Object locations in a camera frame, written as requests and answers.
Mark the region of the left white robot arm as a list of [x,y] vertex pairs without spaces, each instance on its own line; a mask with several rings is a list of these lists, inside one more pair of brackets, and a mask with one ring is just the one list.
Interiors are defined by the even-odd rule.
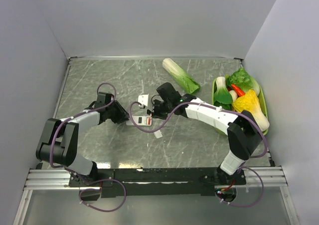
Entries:
[[99,92],[97,100],[75,116],[48,119],[39,139],[36,158],[77,174],[87,186],[95,185],[99,180],[97,164],[78,154],[78,137],[108,119],[121,124],[128,121],[129,114],[113,94],[104,92]]

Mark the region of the white battery cover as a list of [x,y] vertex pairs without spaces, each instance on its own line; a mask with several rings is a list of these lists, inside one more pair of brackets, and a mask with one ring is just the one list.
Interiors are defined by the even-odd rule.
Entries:
[[157,139],[162,138],[162,133],[161,133],[161,131],[160,131],[160,130],[155,131],[155,132],[154,132],[154,136],[155,136]]

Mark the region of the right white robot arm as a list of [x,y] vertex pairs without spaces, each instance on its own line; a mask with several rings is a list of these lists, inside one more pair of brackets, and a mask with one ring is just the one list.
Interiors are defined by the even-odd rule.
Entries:
[[235,179],[235,172],[249,160],[262,142],[257,122],[246,110],[241,113],[227,111],[210,105],[194,95],[180,95],[172,84],[166,82],[157,88],[161,100],[151,102],[147,113],[153,118],[166,120],[175,114],[204,122],[228,136],[229,152],[219,166],[218,180],[229,184]]

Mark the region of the white remote control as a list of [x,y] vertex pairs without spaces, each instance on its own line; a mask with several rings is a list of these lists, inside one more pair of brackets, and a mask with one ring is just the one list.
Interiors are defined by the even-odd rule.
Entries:
[[[146,118],[149,116],[133,116],[133,120],[136,124],[138,124],[140,127],[149,127],[146,125]],[[129,118],[128,121],[126,121],[127,126],[134,126],[131,118]]]

